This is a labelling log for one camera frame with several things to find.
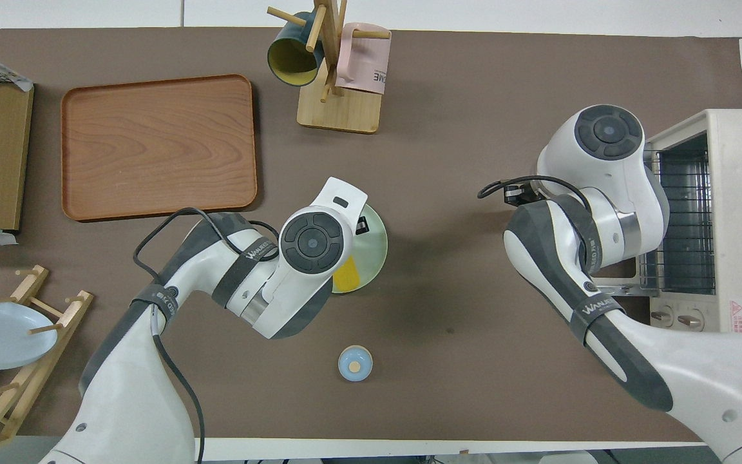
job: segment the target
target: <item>yellow plate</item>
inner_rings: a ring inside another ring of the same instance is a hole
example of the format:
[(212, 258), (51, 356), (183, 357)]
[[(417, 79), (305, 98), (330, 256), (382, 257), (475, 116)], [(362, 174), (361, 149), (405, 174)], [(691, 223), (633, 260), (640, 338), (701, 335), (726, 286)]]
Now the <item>yellow plate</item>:
[(333, 293), (348, 293), (364, 287), (379, 274), (388, 256), (388, 233), (383, 220), (368, 205), (360, 215), (365, 217), (368, 232), (354, 235), (351, 255), (334, 273)]

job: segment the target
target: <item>mug rack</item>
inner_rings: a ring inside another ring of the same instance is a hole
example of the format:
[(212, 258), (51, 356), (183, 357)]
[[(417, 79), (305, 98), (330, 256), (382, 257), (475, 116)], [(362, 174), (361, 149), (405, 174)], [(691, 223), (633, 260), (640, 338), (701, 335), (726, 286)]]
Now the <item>mug rack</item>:
[(32, 333), (57, 330), (58, 336), (52, 349), (36, 361), (15, 370), (15, 374), (11, 370), (0, 371), (0, 446), (9, 443), (17, 434), (93, 300), (92, 294), (79, 291), (76, 296), (65, 299), (68, 304), (67, 309), (57, 311), (36, 298), (39, 288), (42, 287), (49, 274), (47, 269), (36, 265), (32, 269), (18, 270), (15, 273), (17, 276), (24, 276), (24, 279), (11, 296), (0, 298), (0, 303), (12, 302), (35, 306), (55, 322), (45, 327), (32, 329)]
[[(374, 134), (379, 128), (379, 114), (383, 96), (350, 88), (336, 87), (336, 63), (339, 59), (339, 42), (345, 23), (347, 0), (314, 0), (314, 17), (306, 50), (312, 52), (320, 39), (325, 58), (313, 82), (300, 88), (297, 106), (297, 123), (320, 129), (344, 130), (361, 134)], [(268, 7), (268, 14), (305, 26), (305, 21), (287, 12)], [(354, 38), (389, 39), (389, 32), (362, 32)]]

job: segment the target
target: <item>circular button pad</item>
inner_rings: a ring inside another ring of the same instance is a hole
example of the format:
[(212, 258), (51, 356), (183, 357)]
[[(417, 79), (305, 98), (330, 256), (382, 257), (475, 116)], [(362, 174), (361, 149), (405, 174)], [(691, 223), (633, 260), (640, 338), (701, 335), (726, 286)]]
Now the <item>circular button pad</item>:
[(643, 130), (634, 115), (619, 106), (597, 105), (577, 118), (575, 138), (580, 147), (598, 159), (624, 159), (643, 141)]
[(285, 226), (280, 249), (294, 269), (319, 274), (339, 261), (344, 243), (336, 219), (324, 213), (304, 213)]

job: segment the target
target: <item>dish rack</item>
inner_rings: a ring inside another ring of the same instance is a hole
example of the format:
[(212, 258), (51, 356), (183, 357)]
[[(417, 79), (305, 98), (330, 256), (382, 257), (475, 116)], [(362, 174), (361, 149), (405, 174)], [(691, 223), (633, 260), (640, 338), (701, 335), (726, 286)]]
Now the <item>dish rack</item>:
[(615, 296), (650, 297), (650, 323), (742, 332), (742, 110), (706, 110), (647, 141), (645, 164), (669, 200), (657, 250), (631, 278), (601, 278)]
[(57, 311), (36, 298), (48, 274), (49, 271), (39, 265), (26, 271), (17, 271), (17, 275), (24, 276), (23, 281), (11, 296), (0, 298), (0, 302), (35, 306), (51, 321), (55, 321), (51, 326), (36, 329), (37, 332), (39, 330), (58, 331), (56, 344), (41, 358), (18, 368), (15, 374), (13, 370), (0, 371), (0, 446), (8, 443), (17, 434), (93, 300), (92, 294), (79, 291), (76, 296), (65, 299), (68, 304), (67, 309)]

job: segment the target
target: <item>mug handle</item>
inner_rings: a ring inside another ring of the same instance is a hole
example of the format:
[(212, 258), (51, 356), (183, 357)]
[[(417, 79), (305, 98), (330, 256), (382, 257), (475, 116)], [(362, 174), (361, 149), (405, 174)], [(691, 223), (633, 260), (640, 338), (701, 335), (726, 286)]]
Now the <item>mug handle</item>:
[(354, 42), (354, 30), (359, 30), (357, 26), (351, 26), (348, 29), (342, 29), (341, 44), (339, 44), (339, 58), (336, 61), (336, 73), (347, 81), (353, 81), (354, 76), (350, 71), (351, 44)]

